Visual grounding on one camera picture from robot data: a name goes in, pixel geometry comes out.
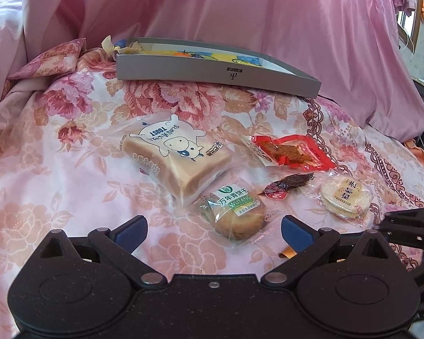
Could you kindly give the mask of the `small orange tangerine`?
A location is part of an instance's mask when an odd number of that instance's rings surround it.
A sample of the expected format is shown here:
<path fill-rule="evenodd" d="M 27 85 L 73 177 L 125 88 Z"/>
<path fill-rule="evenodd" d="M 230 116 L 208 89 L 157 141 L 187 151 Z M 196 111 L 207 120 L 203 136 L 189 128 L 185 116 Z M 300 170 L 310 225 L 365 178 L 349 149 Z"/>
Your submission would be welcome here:
<path fill-rule="evenodd" d="M 186 53 L 186 52 L 175 52 L 175 53 L 173 53 L 173 56 L 176 56 L 176 57 L 191 57 L 191 55 Z"/>

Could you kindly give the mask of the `small dark jujube packet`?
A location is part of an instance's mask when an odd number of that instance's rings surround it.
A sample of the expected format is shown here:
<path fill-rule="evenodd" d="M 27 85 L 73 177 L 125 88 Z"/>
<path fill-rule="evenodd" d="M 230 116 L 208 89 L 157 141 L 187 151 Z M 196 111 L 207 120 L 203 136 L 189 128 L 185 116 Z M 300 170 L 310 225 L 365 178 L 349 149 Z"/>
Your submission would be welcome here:
<path fill-rule="evenodd" d="M 314 174 L 294 174 L 268 184 L 259 195 L 273 200 L 284 200 L 288 193 L 296 188 L 305 186 L 314 178 Z"/>

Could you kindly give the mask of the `toast bread cow packet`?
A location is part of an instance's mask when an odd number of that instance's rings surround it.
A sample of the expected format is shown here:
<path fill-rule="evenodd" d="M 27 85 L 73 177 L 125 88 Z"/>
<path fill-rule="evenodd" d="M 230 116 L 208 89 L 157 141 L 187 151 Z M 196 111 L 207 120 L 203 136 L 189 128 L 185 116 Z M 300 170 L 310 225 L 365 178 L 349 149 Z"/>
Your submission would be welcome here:
<path fill-rule="evenodd" d="M 119 147 L 183 207 L 236 160 L 224 143 L 166 111 L 126 125 Z"/>

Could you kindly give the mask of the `round cookie clear packet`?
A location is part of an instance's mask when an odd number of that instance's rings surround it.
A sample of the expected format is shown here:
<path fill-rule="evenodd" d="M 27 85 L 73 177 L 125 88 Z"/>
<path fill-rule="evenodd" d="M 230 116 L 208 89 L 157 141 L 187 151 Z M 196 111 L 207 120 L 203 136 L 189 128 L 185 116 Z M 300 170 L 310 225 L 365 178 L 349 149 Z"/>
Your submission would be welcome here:
<path fill-rule="evenodd" d="M 245 180 L 213 186 L 202 194 L 193 208 L 223 238 L 234 244 L 261 239 L 281 217 L 271 210 L 261 196 Z"/>

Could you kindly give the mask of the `round rice cracker packet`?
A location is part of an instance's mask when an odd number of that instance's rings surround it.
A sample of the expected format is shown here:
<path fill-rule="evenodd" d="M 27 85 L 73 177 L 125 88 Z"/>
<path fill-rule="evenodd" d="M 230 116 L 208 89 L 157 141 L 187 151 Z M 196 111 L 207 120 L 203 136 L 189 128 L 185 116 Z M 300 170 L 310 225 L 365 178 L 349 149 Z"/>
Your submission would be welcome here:
<path fill-rule="evenodd" d="M 334 216 L 366 228 L 374 198 L 372 189 L 351 175 L 329 171 L 316 173 L 309 185 L 309 196 Z"/>

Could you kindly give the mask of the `grey cardboard tray box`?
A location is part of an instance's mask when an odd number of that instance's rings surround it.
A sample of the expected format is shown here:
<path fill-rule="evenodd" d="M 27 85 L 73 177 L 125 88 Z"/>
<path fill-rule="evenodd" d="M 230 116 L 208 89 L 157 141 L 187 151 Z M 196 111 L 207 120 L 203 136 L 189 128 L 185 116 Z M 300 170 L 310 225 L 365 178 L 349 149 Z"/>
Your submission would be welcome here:
<path fill-rule="evenodd" d="M 117 78 L 123 81 L 216 83 L 316 98 L 322 83 L 266 54 L 168 38 L 137 38 L 132 47 L 119 41 L 114 54 Z M 191 57 L 176 57 L 186 52 Z"/>

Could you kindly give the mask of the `gold foil snack packet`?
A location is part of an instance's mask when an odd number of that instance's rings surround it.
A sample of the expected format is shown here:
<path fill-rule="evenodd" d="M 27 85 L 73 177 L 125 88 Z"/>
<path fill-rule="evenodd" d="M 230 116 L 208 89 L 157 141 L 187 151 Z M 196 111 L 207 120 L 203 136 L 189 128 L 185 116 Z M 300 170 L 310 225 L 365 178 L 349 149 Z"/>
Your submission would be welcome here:
<path fill-rule="evenodd" d="M 287 246 L 280 254 L 280 259 L 292 259 L 293 256 L 295 256 L 297 252 L 291 247 Z"/>

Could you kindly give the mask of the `floral pink bedspread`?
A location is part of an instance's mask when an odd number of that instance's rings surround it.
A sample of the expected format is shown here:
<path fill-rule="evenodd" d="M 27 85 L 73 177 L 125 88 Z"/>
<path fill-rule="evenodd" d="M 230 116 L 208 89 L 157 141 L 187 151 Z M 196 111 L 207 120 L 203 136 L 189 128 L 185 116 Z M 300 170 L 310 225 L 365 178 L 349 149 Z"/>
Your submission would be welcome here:
<path fill-rule="evenodd" d="M 326 99 L 205 83 L 126 83 L 104 50 L 86 50 L 80 39 L 16 71 L 20 80 L 5 85 L 0 101 L 0 338 L 16 333 L 10 284 L 51 229 L 84 236 L 142 214 L 149 233 L 137 256 L 166 276 L 260 275 L 280 264 L 278 228 L 233 245 L 177 211 L 170 194 L 102 136 L 137 116 L 168 110 L 226 143 L 243 163 L 237 175 L 253 187 L 267 184 L 276 169 L 264 167 L 243 136 L 311 136 L 341 170 L 371 187 L 369 223 L 388 211 L 424 207 L 424 166 L 412 152 Z"/>

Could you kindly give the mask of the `red spicy strip packet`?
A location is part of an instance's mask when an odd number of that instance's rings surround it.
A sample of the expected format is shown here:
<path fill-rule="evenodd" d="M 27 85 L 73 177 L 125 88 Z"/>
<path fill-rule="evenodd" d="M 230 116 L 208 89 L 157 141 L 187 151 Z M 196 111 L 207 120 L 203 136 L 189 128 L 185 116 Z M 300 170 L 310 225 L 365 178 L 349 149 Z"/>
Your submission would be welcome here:
<path fill-rule="evenodd" d="M 241 141 L 265 166 L 287 166 L 301 171 L 328 171 L 336 164 L 309 136 L 242 136 Z"/>

